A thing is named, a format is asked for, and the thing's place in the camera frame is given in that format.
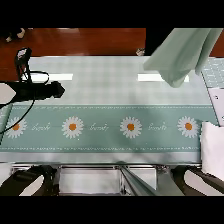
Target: white flower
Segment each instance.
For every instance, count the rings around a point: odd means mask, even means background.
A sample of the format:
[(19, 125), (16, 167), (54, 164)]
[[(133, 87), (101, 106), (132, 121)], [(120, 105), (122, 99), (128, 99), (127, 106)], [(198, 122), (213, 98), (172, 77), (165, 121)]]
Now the white flower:
[(125, 135), (126, 138), (135, 138), (141, 134), (140, 131), (142, 130), (140, 121), (134, 117), (126, 117), (123, 119), (120, 127), (120, 131), (124, 132), (123, 135)]
[(62, 131), (66, 135), (66, 138), (70, 137), (71, 139), (82, 134), (83, 126), (83, 121), (78, 117), (69, 117), (63, 122)]
[(185, 137), (194, 138), (198, 134), (198, 125), (194, 118), (182, 117), (179, 119), (177, 127), (179, 131), (182, 131), (182, 135), (185, 135)]
[[(11, 121), (8, 122), (8, 124), (7, 124), (7, 128), (12, 126), (13, 124), (15, 124), (18, 120), (19, 120), (19, 117), (14, 117), (13, 119), (11, 119)], [(8, 135), (8, 138), (17, 138), (18, 136), (23, 134), (23, 131), (26, 130), (26, 127), (27, 127), (26, 121), (25, 121), (25, 119), (23, 119), (18, 124), (16, 124), (14, 127), (9, 129), (6, 132), (6, 135)]]

